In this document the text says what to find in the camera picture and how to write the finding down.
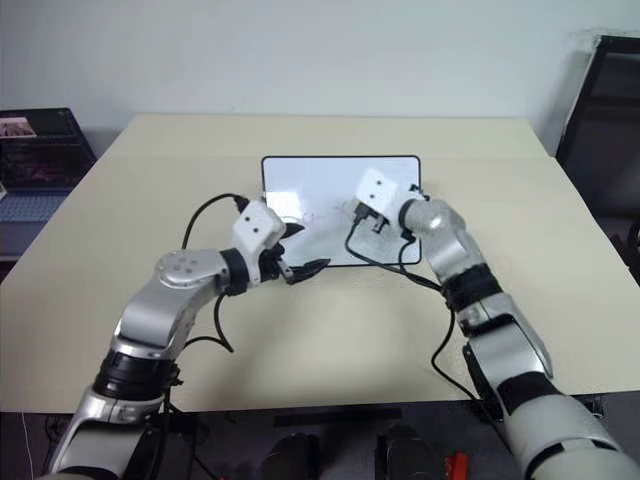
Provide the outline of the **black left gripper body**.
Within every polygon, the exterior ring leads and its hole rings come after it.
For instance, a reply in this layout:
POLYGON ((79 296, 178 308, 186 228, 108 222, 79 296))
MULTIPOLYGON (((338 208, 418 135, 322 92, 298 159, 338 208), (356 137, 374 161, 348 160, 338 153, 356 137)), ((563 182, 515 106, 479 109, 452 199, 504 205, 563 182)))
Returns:
POLYGON ((285 248, 280 242, 276 242, 273 247, 260 254, 258 265, 262 283, 278 279, 283 279, 289 285, 293 283, 294 272, 284 261, 284 253, 285 248))

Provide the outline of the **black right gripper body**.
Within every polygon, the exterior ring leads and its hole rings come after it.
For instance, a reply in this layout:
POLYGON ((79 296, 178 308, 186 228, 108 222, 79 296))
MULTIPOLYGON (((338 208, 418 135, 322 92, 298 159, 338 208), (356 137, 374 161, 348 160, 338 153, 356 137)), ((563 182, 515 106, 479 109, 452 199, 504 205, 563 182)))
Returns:
POLYGON ((383 214, 364 203, 358 203, 354 210, 352 232, 355 232, 362 223, 367 222, 370 223, 371 231, 375 234, 380 235, 383 232, 395 233, 390 221, 383 214))

